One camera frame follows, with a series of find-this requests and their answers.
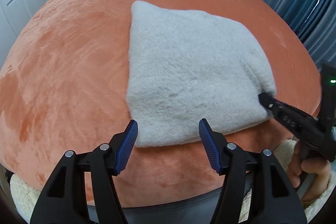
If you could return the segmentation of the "orange plush bed blanket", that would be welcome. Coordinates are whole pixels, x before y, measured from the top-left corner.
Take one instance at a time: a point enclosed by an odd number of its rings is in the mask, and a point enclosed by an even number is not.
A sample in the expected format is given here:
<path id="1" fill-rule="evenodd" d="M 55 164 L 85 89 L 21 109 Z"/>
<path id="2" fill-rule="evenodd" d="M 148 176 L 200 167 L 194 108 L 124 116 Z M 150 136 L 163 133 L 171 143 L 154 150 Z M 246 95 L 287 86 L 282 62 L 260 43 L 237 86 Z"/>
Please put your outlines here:
<path id="1" fill-rule="evenodd" d="M 40 191 L 64 152 L 89 152 L 122 132 L 130 8 L 136 0 L 49 0 L 1 69 L 1 164 Z M 316 114 L 319 72 L 290 27 L 262 0 L 143 0 L 244 24 L 271 64 L 277 98 Z"/>

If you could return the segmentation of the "cream fleece sleeve left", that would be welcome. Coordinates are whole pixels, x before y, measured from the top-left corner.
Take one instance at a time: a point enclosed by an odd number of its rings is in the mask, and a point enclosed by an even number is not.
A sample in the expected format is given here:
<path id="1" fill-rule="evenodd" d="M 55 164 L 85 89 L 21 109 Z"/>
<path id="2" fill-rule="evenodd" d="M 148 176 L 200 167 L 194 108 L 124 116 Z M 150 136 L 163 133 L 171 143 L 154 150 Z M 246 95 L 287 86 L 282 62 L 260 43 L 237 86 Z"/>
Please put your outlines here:
<path id="1" fill-rule="evenodd" d="M 30 187 L 16 174 L 13 174 L 10 179 L 10 193 L 19 215 L 27 223 L 30 223 L 35 205 L 41 192 L 33 187 Z"/>

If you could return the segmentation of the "beige knit sweater black hearts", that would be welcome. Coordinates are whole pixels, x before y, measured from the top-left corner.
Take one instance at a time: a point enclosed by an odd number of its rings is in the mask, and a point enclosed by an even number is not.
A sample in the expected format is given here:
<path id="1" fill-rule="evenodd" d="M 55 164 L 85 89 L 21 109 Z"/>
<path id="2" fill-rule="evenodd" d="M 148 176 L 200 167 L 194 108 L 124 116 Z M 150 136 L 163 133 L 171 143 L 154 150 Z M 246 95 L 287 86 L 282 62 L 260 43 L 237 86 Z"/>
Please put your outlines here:
<path id="1" fill-rule="evenodd" d="M 276 94 L 260 43 L 240 22 L 145 1 L 131 6 L 126 101 L 138 122 L 138 147 L 199 139 L 206 119 L 223 134 L 268 120 L 260 93 Z"/>

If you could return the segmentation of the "grey bed frame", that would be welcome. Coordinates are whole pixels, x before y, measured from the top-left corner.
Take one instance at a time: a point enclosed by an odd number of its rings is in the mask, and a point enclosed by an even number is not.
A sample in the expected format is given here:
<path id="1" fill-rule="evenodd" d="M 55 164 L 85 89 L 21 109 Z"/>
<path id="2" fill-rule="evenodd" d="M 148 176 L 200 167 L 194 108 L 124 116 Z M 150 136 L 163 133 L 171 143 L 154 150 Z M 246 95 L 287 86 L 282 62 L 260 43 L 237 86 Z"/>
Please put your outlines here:
<path id="1" fill-rule="evenodd" d="M 208 193 L 161 205 L 123 208 L 128 223 L 210 223 L 221 188 Z"/>

